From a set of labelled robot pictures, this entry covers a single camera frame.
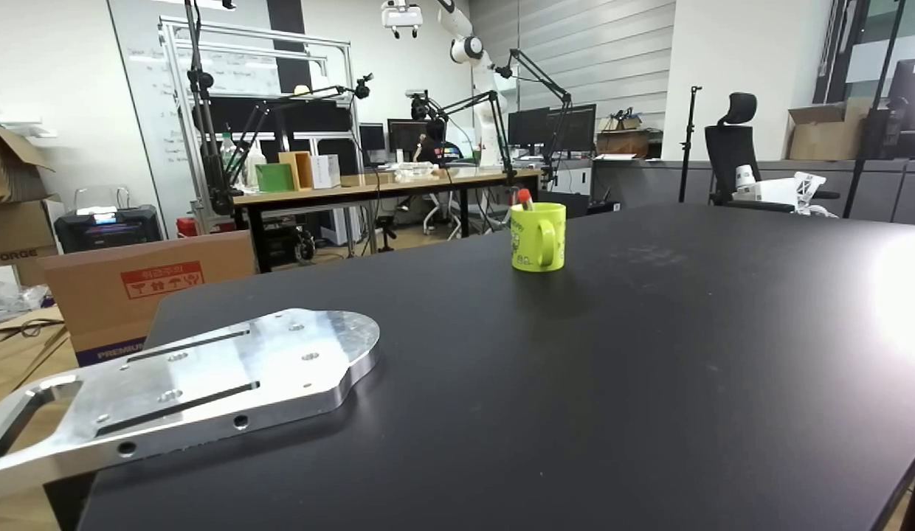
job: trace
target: desk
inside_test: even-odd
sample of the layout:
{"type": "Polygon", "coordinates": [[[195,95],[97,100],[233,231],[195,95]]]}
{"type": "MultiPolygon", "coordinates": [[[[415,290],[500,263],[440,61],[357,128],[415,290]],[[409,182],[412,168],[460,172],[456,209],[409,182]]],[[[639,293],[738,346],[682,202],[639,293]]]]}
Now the desk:
{"type": "MultiPolygon", "coordinates": [[[[341,182],[342,182],[341,190],[242,196],[233,202],[238,209],[248,213],[251,243],[255,243],[261,271],[271,271],[270,238],[264,231],[264,213],[304,209],[304,206],[307,209],[310,206],[341,206],[341,204],[363,204],[363,202],[398,199],[398,196],[425,196],[425,193],[457,190],[460,234],[471,237],[466,193],[502,185],[502,182],[509,182],[509,178],[481,172],[478,178],[449,178],[446,175],[446,178],[435,178],[435,179],[397,182],[390,175],[350,175],[341,182]]],[[[537,199],[542,172],[518,172],[514,182],[525,185],[537,199]]]]}
{"type": "Polygon", "coordinates": [[[711,206],[570,222],[162,303],[152,342],[369,312],[342,417],[105,473],[87,531],[871,527],[915,479],[915,228],[711,206]]]}

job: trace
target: yellow object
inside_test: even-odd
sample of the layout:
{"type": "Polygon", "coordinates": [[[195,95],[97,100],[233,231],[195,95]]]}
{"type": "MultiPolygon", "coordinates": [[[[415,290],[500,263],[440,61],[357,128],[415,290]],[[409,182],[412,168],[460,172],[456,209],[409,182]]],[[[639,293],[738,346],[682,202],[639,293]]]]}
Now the yellow object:
{"type": "Polygon", "coordinates": [[[514,269],[562,271],[567,265],[567,206],[531,204],[511,209],[514,269]]]}

